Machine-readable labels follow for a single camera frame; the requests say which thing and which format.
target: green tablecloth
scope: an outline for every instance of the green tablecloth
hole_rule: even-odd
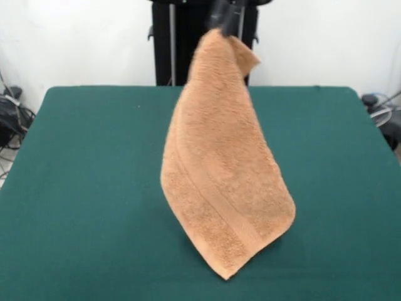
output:
[[[297,205],[229,282],[170,211],[179,88],[52,88],[0,194],[0,300],[401,300],[401,168],[347,88],[251,88]]]

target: metal pole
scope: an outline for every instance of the metal pole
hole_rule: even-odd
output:
[[[175,5],[170,4],[170,51],[171,51],[171,85],[176,85],[175,77],[175,58],[176,58],[176,38],[175,38]]]
[[[245,6],[241,8],[241,15],[239,16],[238,24],[238,38],[242,41],[242,34],[244,33],[244,20],[245,20]]]

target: terry cloth towel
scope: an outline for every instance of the terry cloth towel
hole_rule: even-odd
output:
[[[207,264],[227,280],[291,226],[295,205],[243,78],[259,63],[218,29],[202,37],[174,109],[161,183]]]

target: white wall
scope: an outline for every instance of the white wall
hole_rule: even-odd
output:
[[[0,68],[39,109],[54,85],[154,85],[146,0],[0,0]],[[401,1],[274,0],[252,85],[401,88]]]

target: orange towel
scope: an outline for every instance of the orange towel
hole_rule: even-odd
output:
[[[161,183],[187,236],[227,280],[280,237],[295,205],[243,78],[258,64],[237,38],[202,37],[165,143]]]

